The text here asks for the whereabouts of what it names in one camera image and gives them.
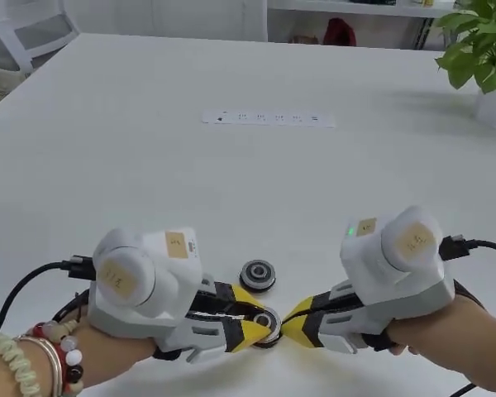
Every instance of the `label sticker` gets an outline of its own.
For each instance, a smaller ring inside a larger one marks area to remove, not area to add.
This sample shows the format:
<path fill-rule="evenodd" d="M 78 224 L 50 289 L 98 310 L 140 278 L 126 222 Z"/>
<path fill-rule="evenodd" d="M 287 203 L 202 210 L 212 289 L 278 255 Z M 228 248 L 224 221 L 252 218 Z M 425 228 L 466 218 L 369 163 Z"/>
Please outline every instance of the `label sticker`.
<path fill-rule="evenodd" d="M 117 262 L 111 260 L 103 263 L 101 271 L 98 273 L 98 280 L 108 285 L 124 299 L 129 299 L 138 285 L 134 275 L 123 269 Z"/>
<path fill-rule="evenodd" d="M 406 261 L 419 255 L 435 244 L 433 233 L 422 223 L 412 223 L 395 242 L 395 246 Z"/>
<path fill-rule="evenodd" d="M 358 222 L 358 227 L 356 228 L 356 236 L 362 237 L 367 236 L 374 232 L 374 228 L 377 225 L 377 218 L 363 219 Z"/>
<path fill-rule="evenodd" d="M 165 242 L 169 258 L 188 259 L 188 248 L 183 233 L 165 232 Z"/>

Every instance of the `ball bearing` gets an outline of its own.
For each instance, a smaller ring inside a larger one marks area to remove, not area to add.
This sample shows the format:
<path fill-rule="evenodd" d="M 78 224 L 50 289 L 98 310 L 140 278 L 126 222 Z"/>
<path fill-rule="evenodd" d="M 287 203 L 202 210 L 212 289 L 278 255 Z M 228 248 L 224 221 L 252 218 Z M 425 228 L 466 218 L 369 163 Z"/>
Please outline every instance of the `ball bearing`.
<path fill-rule="evenodd" d="M 275 283 L 275 269 L 267 261 L 250 261 L 242 266 L 239 281 L 250 292 L 265 292 Z"/>
<path fill-rule="evenodd" d="M 270 335 L 257 343 L 254 343 L 254 346 L 262 349 L 274 347 L 281 338 L 281 318 L 279 318 L 279 315 L 275 310 L 265 308 L 263 313 L 256 314 L 254 321 L 262 326 L 270 328 Z"/>

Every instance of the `black strap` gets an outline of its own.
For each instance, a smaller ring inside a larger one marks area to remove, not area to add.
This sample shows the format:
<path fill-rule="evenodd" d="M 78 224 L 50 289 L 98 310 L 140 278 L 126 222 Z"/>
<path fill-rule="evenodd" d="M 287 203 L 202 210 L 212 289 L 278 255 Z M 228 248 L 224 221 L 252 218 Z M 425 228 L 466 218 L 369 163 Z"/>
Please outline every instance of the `black strap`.
<path fill-rule="evenodd" d="M 457 280 L 454 280 L 454 291 L 456 295 L 460 295 L 468 299 L 472 299 L 479 306 L 485 309 L 482 303 L 475 296 L 473 296 L 467 290 L 467 288 L 461 285 Z M 397 343 L 392 341 L 391 338 L 389 337 L 387 329 L 383 330 L 380 335 L 371 335 L 368 333 L 363 333 L 362 339 L 364 339 L 364 342 L 367 346 L 373 347 L 376 352 L 381 352 L 383 350 L 387 350 L 391 347 L 397 346 Z"/>

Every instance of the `black cable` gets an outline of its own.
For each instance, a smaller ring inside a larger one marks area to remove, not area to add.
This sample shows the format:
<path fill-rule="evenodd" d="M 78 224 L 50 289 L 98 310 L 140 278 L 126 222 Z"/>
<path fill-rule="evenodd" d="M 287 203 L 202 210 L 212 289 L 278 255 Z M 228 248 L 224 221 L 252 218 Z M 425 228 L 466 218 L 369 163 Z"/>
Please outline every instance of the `black cable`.
<path fill-rule="evenodd" d="M 496 250 L 496 242 L 487 242 L 485 240 L 468 240 L 466 244 L 471 250 L 480 246 Z"/>
<path fill-rule="evenodd" d="M 476 385 L 474 383 L 469 383 L 467 386 L 465 386 L 462 389 L 457 390 L 453 395 L 450 397 L 461 397 L 465 393 L 468 393 L 469 391 L 475 389 Z"/>
<path fill-rule="evenodd" d="M 13 300 L 15 300 L 18 293 L 22 290 L 22 288 L 26 286 L 27 283 L 29 283 L 38 275 L 41 275 L 42 273 L 48 270 L 54 270 L 54 269 L 69 270 L 69 268 L 70 268 L 70 263 L 68 263 L 67 261 L 52 262 L 52 263 L 48 263 L 47 265 L 43 265 L 38 269 L 33 270 L 30 274 L 28 274 L 26 277 L 20 280 L 20 282 L 17 285 L 15 285 L 15 288 L 13 288 L 12 291 L 7 296 L 5 302 L 3 303 L 2 309 L 0 310 L 0 329 L 2 328 L 3 323 L 6 321 L 7 312 L 11 308 Z"/>

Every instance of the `silver bangle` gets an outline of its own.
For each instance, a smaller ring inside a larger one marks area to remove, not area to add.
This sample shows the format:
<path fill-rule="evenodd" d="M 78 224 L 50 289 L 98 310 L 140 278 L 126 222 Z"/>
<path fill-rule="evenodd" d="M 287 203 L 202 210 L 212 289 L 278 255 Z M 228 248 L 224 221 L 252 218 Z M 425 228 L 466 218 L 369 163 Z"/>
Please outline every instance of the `silver bangle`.
<path fill-rule="evenodd" d="M 51 395 L 52 397 L 60 397 L 63 389 L 63 368 L 60 364 L 59 354 L 57 353 L 55 346 L 53 346 L 45 339 L 38 337 L 22 336 L 19 337 L 17 340 L 35 343 L 38 347 L 44 350 L 44 352 L 50 359 L 51 370 L 53 372 L 53 388 Z"/>

